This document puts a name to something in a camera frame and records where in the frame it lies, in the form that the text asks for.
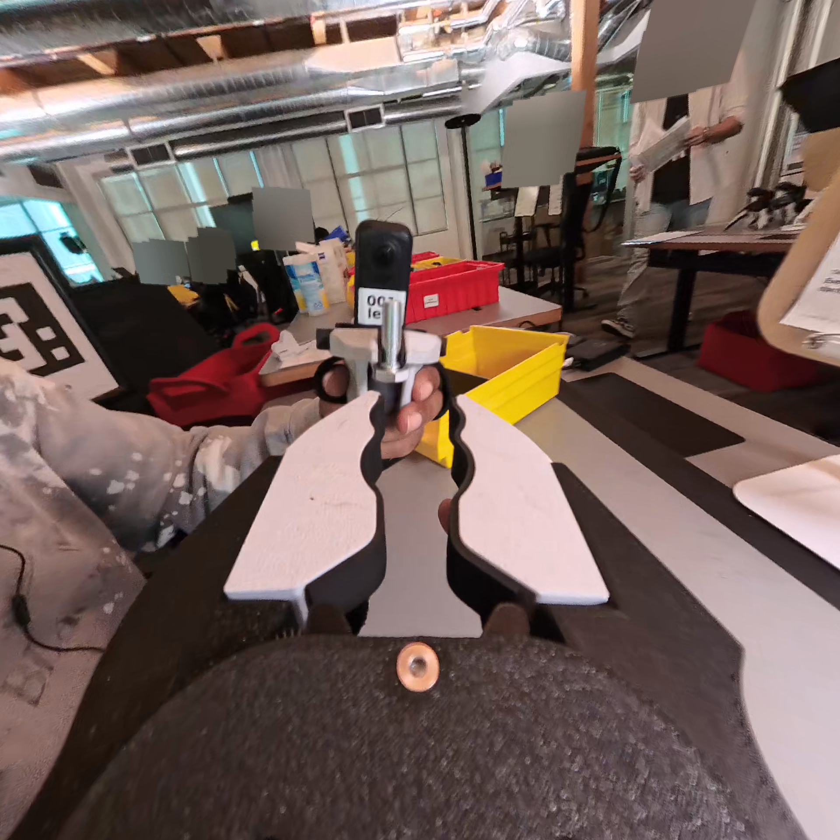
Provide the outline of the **white blue wipes canister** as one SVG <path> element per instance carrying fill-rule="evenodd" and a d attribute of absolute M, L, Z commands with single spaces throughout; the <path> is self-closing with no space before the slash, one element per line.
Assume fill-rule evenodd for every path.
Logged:
<path fill-rule="evenodd" d="M 323 285 L 318 258 L 313 254 L 299 253 L 282 259 L 299 311 L 309 316 L 319 316 L 329 309 L 329 300 Z"/>

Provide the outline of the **dark red storage bin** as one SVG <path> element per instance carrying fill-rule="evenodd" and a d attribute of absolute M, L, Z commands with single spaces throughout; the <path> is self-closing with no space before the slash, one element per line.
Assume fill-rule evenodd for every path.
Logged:
<path fill-rule="evenodd" d="M 704 371 L 762 393 L 817 385 L 830 377 L 826 364 L 767 343 L 749 310 L 730 312 L 707 325 L 697 363 Z"/>

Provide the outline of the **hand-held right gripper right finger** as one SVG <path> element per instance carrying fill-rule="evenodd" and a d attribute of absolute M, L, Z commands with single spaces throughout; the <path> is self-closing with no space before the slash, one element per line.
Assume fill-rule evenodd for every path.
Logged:
<path fill-rule="evenodd" d="M 467 395 L 449 412 L 457 490 L 447 582 L 486 623 L 501 604 L 601 606 L 610 592 L 560 482 L 530 437 Z"/>

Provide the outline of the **wooden desk with black legs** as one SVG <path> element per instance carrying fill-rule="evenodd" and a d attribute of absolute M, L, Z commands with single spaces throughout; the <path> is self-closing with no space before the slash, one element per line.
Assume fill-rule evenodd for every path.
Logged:
<path fill-rule="evenodd" d="M 625 248 L 652 251 L 648 258 L 650 267 L 677 271 L 665 348 L 636 352 L 636 357 L 653 359 L 698 348 L 697 343 L 686 343 L 698 274 L 706 272 L 769 280 L 802 231 L 803 227 L 742 233 L 698 229 L 623 242 Z"/>

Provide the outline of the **small white object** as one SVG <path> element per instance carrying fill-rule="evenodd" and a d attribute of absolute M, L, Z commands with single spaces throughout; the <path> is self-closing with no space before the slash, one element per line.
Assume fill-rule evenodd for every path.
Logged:
<path fill-rule="evenodd" d="M 281 332 L 270 347 L 270 358 L 281 370 L 320 364 L 329 357 L 330 352 L 319 349 L 315 339 L 300 342 L 289 331 Z"/>

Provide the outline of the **white instruction sheet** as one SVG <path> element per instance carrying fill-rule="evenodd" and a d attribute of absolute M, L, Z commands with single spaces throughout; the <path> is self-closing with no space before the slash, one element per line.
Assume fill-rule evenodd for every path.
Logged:
<path fill-rule="evenodd" d="M 839 245 L 826 252 L 814 276 L 780 323 L 809 333 L 839 334 Z"/>

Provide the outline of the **red plastic bin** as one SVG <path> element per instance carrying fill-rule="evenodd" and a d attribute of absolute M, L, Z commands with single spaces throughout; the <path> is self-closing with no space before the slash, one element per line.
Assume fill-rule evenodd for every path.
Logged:
<path fill-rule="evenodd" d="M 405 324 L 482 308 L 499 299 L 503 264 L 459 260 L 414 271 L 408 288 Z"/>

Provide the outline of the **wooden document stand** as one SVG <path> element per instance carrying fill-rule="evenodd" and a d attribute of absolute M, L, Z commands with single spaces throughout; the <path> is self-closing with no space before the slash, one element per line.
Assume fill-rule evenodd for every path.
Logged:
<path fill-rule="evenodd" d="M 809 223 L 767 286 L 757 320 L 773 347 L 838 367 L 839 334 L 810 333 L 781 324 L 835 242 L 839 245 L 838 177 L 815 202 Z M 743 479 L 732 492 L 745 508 L 838 570 L 838 454 Z"/>

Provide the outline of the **large silver air duct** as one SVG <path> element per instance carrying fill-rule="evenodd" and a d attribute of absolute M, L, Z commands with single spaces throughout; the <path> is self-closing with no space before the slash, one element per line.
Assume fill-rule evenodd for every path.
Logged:
<path fill-rule="evenodd" d="M 394 38 L 401 60 L 481 56 L 509 33 L 565 24 L 570 2 L 13 1 L 1 2 L 2 62 L 234 30 L 299 27 L 305 46 Z"/>

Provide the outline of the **white tissue box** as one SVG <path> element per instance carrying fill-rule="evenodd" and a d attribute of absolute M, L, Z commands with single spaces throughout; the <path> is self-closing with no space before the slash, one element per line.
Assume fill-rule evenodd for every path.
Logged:
<path fill-rule="evenodd" d="M 329 306 L 346 302 L 350 272 L 342 241 L 324 238 L 315 245 L 297 241 L 296 248 L 317 264 Z"/>

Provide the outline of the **black floor lamp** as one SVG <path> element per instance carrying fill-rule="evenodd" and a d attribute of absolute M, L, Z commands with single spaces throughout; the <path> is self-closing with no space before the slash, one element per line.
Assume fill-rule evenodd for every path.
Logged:
<path fill-rule="evenodd" d="M 469 129 L 480 120 L 477 113 L 461 113 L 445 122 L 446 130 L 456 131 L 460 141 L 461 168 L 463 170 L 463 183 L 465 188 L 466 215 L 469 226 L 470 255 L 473 260 L 478 260 L 478 241 L 476 231 L 476 218 L 474 210 L 474 197 L 472 191 L 472 178 L 469 161 Z"/>

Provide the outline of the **black flat box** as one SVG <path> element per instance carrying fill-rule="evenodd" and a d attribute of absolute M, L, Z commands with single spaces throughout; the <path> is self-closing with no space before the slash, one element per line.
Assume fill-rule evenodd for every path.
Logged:
<path fill-rule="evenodd" d="M 571 371 L 596 371 L 623 358 L 629 351 L 629 344 L 622 341 L 572 336 L 566 345 L 563 368 Z"/>

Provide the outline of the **small black white robot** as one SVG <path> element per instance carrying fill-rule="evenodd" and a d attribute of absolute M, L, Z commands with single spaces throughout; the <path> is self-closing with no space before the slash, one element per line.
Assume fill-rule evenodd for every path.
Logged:
<path fill-rule="evenodd" d="M 725 232 L 738 227 L 740 230 L 760 230 L 768 223 L 768 212 L 774 199 L 774 192 L 764 187 L 753 187 L 747 192 L 747 199 L 731 221 L 723 228 Z"/>
<path fill-rule="evenodd" d="M 807 187 L 805 184 L 793 183 L 791 181 L 778 182 L 773 190 L 772 197 L 766 208 L 768 226 L 781 228 L 791 225 L 798 218 L 799 214 L 810 202 L 805 197 Z"/>

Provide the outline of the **tall black standing desk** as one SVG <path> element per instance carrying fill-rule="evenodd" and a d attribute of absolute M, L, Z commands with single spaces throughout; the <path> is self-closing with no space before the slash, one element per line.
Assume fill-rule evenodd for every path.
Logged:
<path fill-rule="evenodd" d="M 594 230 L 606 217 L 616 188 L 623 155 L 616 146 L 590 146 L 579 150 L 572 172 L 563 176 L 561 195 L 561 305 L 563 314 L 575 311 L 575 265 L 585 256 L 585 216 L 592 197 L 592 174 L 607 165 L 610 175 L 607 181 L 604 204 Z"/>

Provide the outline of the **yellow plastic bin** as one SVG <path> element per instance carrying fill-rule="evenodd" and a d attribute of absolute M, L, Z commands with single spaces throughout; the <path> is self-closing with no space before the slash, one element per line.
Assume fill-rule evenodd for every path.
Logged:
<path fill-rule="evenodd" d="M 516 424 L 557 396 L 569 335 L 475 325 L 446 338 L 444 381 Z"/>

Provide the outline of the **black office chair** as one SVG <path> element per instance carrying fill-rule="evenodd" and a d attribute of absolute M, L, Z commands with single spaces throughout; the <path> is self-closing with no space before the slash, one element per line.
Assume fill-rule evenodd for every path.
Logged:
<path fill-rule="evenodd" d="M 582 231 L 572 231 L 562 223 L 526 229 L 523 218 L 515 217 L 511 230 L 499 232 L 498 244 L 493 256 L 502 265 L 502 286 L 574 309 L 575 269 L 585 257 Z"/>
<path fill-rule="evenodd" d="M 118 381 L 96 399 L 112 410 L 152 414 L 153 379 L 180 375 L 218 350 L 167 287 L 112 280 L 72 290 L 70 300 Z"/>

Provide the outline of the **black backpack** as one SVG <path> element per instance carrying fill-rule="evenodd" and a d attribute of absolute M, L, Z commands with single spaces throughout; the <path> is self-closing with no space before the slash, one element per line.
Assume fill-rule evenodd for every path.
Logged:
<path fill-rule="evenodd" d="M 277 253 L 270 249 L 250 250 L 237 255 L 237 259 L 265 299 L 269 320 L 276 325 L 292 323 L 299 305 Z"/>

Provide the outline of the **dark computer monitor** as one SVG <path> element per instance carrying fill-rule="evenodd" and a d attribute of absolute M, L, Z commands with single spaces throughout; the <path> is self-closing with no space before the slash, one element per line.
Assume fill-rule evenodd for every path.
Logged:
<path fill-rule="evenodd" d="M 224 205 L 210 206 L 209 210 L 216 228 L 227 230 L 233 240 L 237 255 L 250 253 L 256 242 L 253 197 L 250 194 L 237 196 L 237 201 Z"/>

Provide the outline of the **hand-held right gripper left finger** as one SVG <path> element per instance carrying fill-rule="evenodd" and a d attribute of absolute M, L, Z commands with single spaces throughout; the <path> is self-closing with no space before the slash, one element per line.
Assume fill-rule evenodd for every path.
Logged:
<path fill-rule="evenodd" d="M 386 567 L 382 495 L 385 413 L 366 392 L 313 425 L 282 456 L 224 583 L 230 601 L 358 610 Z"/>

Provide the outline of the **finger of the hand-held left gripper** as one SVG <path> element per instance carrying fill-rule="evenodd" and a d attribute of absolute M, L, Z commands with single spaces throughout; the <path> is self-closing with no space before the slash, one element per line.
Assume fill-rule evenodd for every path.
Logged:
<path fill-rule="evenodd" d="M 443 353 L 443 339 L 434 333 L 403 335 L 402 367 L 417 369 L 434 366 Z"/>
<path fill-rule="evenodd" d="M 334 327 L 329 334 L 329 350 L 348 366 L 367 369 L 380 361 L 380 337 L 378 326 Z"/>

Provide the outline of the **person's left forearm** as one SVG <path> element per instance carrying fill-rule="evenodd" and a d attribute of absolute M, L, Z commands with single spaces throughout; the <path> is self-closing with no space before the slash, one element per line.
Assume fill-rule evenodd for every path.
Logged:
<path fill-rule="evenodd" d="M 191 532 L 271 456 L 321 419 L 319 400 L 273 406 L 246 427 L 183 430 L 109 410 L 2 361 L 2 535 L 47 518 L 135 552 Z"/>

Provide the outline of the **silver hex bolt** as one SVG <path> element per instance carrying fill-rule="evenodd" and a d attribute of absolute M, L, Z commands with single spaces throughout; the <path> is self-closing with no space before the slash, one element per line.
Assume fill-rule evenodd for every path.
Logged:
<path fill-rule="evenodd" d="M 377 361 L 373 365 L 373 382 L 394 385 L 406 368 L 404 341 L 404 307 L 399 300 L 386 299 L 382 305 Z"/>

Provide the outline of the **person's left hand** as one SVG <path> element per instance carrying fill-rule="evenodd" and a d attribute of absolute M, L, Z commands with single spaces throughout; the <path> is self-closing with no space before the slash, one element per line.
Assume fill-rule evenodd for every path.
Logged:
<path fill-rule="evenodd" d="M 382 441 L 381 456 L 383 466 L 388 466 L 410 455 L 421 441 L 425 426 L 438 418 L 445 402 L 442 390 L 442 375 L 436 366 L 424 366 L 416 373 L 412 399 L 403 406 L 399 413 L 389 420 Z M 338 400 L 345 397 L 349 386 L 349 373 L 343 362 L 336 363 L 321 380 L 318 398 L 321 418 L 335 413 L 341 408 Z"/>

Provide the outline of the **grey table with wooden edge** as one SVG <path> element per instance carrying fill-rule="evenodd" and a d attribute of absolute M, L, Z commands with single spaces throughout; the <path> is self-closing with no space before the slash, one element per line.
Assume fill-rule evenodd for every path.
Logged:
<path fill-rule="evenodd" d="M 498 302 L 447 316 L 426 319 L 420 321 L 417 328 L 446 336 L 457 331 L 466 331 L 473 325 L 523 329 L 528 324 L 534 327 L 560 324 L 562 316 L 563 310 L 558 303 L 501 287 Z M 287 333 L 299 343 L 305 343 L 316 338 L 317 329 L 331 328 L 340 322 L 349 322 L 352 318 L 352 307 L 349 307 L 347 303 L 342 303 L 319 316 L 298 314 Z M 302 382 L 313 376 L 317 366 L 316 363 L 302 364 L 282 369 L 279 362 L 270 355 L 259 371 L 259 379 L 265 387 Z"/>

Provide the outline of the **person's grey splattered hoodie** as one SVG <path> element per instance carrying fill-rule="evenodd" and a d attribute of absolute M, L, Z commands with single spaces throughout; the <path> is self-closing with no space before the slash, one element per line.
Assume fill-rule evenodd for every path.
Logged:
<path fill-rule="evenodd" d="M 2 542 L 1 831 L 8 837 L 61 751 L 103 649 L 144 586 L 102 525 L 11 528 Z"/>

